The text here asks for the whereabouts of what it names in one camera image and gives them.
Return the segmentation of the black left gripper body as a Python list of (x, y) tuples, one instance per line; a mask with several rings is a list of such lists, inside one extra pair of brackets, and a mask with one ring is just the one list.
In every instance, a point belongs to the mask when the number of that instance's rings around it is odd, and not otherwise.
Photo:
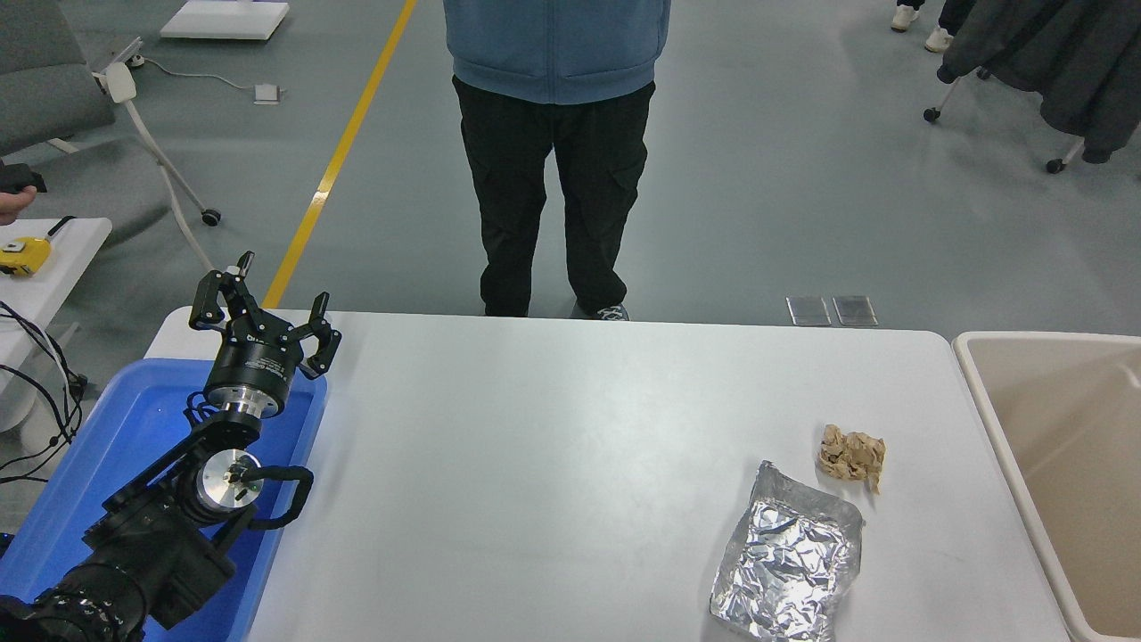
[(275, 405), (285, 403), (302, 358), (300, 342), (281, 342), (290, 331), (290, 322), (268, 312), (232, 318), (207, 379), (207, 399), (221, 405), (228, 391), (245, 387), (261, 391)]

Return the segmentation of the person's hand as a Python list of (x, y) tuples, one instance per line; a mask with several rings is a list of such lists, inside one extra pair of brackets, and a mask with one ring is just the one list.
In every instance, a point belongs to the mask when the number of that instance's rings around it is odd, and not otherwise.
[(25, 186), (25, 187), (21, 188), (21, 190), (18, 190), (17, 193), (8, 193), (8, 192), (5, 192), (5, 190), (1, 190), (1, 193), (0, 193), (0, 225), (5, 226), (5, 225), (10, 225), (10, 224), (15, 222), (15, 220), (18, 219), (18, 217), (21, 216), (21, 213), (26, 208), (31, 206), (31, 203), (34, 200), (37, 200), (37, 194), (39, 192), (37, 190), (37, 186), (35, 185)]

